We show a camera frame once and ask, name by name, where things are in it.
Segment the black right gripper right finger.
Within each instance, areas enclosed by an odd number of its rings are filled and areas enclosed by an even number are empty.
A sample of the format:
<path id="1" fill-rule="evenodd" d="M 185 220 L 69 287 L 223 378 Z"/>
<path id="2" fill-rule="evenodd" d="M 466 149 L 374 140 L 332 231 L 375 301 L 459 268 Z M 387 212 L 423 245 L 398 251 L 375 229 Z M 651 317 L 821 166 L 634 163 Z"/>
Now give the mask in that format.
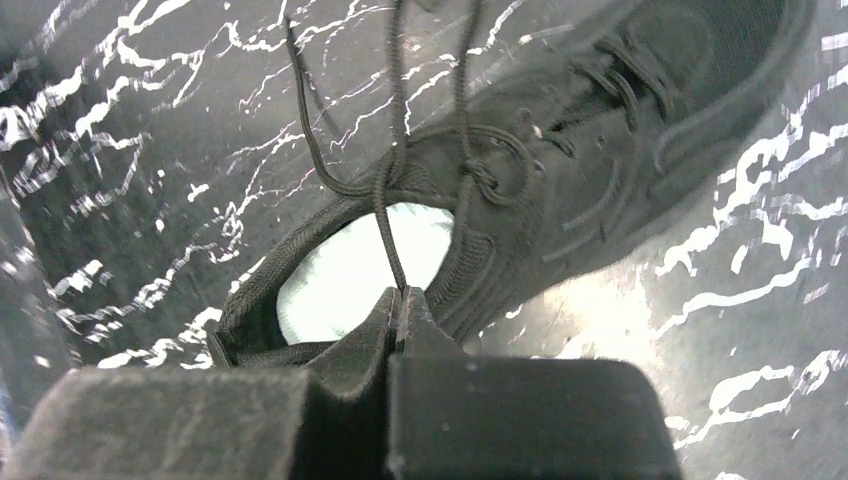
<path id="1" fill-rule="evenodd" d="M 659 398 L 618 360 L 470 356 L 401 296 L 387 371 L 391 479 L 679 479 Z"/>

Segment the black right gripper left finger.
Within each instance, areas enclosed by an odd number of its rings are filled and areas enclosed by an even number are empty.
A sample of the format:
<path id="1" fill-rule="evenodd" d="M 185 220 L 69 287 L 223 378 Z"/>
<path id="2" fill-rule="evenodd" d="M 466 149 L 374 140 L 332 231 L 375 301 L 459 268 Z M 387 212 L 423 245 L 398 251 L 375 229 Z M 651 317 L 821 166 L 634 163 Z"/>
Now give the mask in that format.
<path id="1" fill-rule="evenodd" d="M 7 479 L 378 479 L 389 289 L 298 368 L 85 369 L 37 405 Z"/>

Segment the black mesh shoe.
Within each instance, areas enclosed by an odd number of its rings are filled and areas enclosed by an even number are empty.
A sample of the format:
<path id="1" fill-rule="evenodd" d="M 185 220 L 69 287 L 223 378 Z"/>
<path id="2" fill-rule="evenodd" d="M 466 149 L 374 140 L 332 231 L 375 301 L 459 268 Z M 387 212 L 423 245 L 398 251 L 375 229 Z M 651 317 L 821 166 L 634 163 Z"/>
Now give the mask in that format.
<path id="1" fill-rule="evenodd" d="M 209 337 L 218 365 L 280 349 L 271 297 L 310 248 L 377 216 L 400 263 L 388 210 L 401 201 L 456 219 L 425 290 L 436 324 L 461 340 L 497 313 L 606 266 L 663 230 L 671 211 L 737 153 L 772 107 L 814 21 L 812 1 L 642 1 L 602 18 L 589 45 L 552 50 L 466 94 L 444 121 L 402 134 L 370 180 L 317 173 L 337 194 L 282 240 L 226 302 Z"/>

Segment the black shoelace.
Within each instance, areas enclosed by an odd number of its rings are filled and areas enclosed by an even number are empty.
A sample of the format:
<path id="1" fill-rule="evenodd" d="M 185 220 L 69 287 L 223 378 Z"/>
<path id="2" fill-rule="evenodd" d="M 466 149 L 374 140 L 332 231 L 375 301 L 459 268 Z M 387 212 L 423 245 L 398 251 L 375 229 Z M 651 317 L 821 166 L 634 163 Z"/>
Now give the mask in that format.
<path id="1" fill-rule="evenodd" d="M 291 16 L 283 15 L 283 26 L 286 32 L 286 46 L 296 76 L 296 92 L 300 125 L 307 142 L 315 172 L 322 182 L 333 192 L 347 197 L 370 197 L 376 215 L 376 222 L 383 242 L 393 278 L 400 290 L 408 287 L 405 271 L 396 248 L 394 236 L 388 216 L 386 193 L 401 179 L 407 166 L 407 149 L 410 143 L 423 141 L 437 135 L 455 135 L 459 139 L 461 163 L 461 182 L 459 188 L 458 216 L 467 214 L 471 192 L 478 186 L 483 197 L 495 206 L 508 207 L 526 199 L 530 193 L 531 176 L 534 171 L 534 160 L 529 149 L 517 136 L 497 127 L 472 124 L 468 119 L 467 97 L 467 53 L 475 36 L 482 15 L 481 1 L 470 3 L 468 20 L 465 30 L 460 37 L 458 66 L 455 69 L 453 81 L 454 122 L 444 127 L 432 127 L 426 132 L 413 136 L 406 130 L 405 116 L 406 92 L 403 79 L 403 45 L 401 33 L 404 19 L 405 3 L 395 1 L 393 12 L 386 33 L 387 58 L 389 61 L 391 83 L 391 111 L 393 144 L 389 149 L 390 158 L 378 164 L 376 173 L 369 186 L 344 183 L 334 177 L 326 167 L 317 139 L 314 136 L 309 121 L 306 103 L 305 78 L 306 69 L 300 51 L 296 47 L 296 34 L 292 28 Z M 510 196 L 500 190 L 499 183 L 490 170 L 490 165 L 475 157 L 471 148 L 472 134 L 482 134 L 502 142 L 516 155 L 524 167 L 522 185 L 514 195 Z"/>

